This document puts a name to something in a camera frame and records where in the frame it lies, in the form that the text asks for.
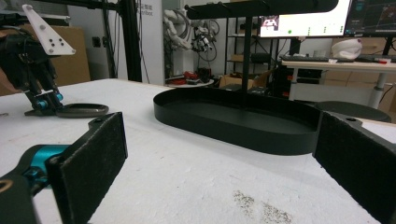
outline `cardboard box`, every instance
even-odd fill
[[[240,29],[240,30],[238,31],[238,34],[244,34],[244,33],[245,33],[245,30],[241,30],[241,29]],[[252,29],[252,30],[251,30],[251,34],[252,34],[252,35],[257,35],[257,29]]]
[[[232,54],[230,61],[242,63],[244,61],[244,55],[243,54]]]
[[[231,77],[231,75],[224,75],[220,79],[219,88],[230,85],[230,84],[241,84],[242,85],[242,78],[241,77]],[[253,87],[253,80],[249,79],[247,81],[247,89]]]

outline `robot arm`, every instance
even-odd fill
[[[90,118],[104,115],[105,105],[63,105],[63,96],[54,79],[57,77],[50,61],[59,55],[75,54],[72,49],[29,5],[22,6],[39,39],[15,25],[24,24],[18,14],[0,15],[0,30],[18,33],[0,37],[0,67],[16,90],[23,91],[32,104],[25,115],[68,118]]]
[[[163,22],[166,26],[166,33],[172,40],[175,49],[188,50],[192,48],[191,44],[188,42],[189,36],[178,35],[174,25],[175,23],[185,23],[186,26],[190,26],[183,20],[183,18],[178,16],[173,10],[165,10],[163,12]]]

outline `monitor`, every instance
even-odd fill
[[[330,37],[344,35],[351,0],[339,0],[329,12],[262,16],[260,37]]]
[[[346,36],[396,36],[396,0],[353,0]]]

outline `white table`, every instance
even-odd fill
[[[320,101],[346,101],[378,108],[384,92],[387,74],[396,74],[396,63],[311,63],[282,61],[288,68],[294,68],[293,79],[290,85],[290,100]],[[333,71],[351,71],[379,73],[377,83],[373,89],[351,88],[340,86],[312,85],[297,83],[298,69],[319,69]]]
[[[264,154],[160,123],[152,99],[166,90],[116,79],[60,88],[64,104],[123,113],[129,158],[90,223],[378,223],[310,154]],[[25,117],[30,109],[23,94],[0,97],[0,176],[29,147],[88,130],[90,119]],[[43,223],[61,223],[50,189],[35,206]]]

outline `black tray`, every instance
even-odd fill
[[[162,123],[276,155],[312,153],[320,111],[309,105],[209,88],[173,89],[154,97]]]

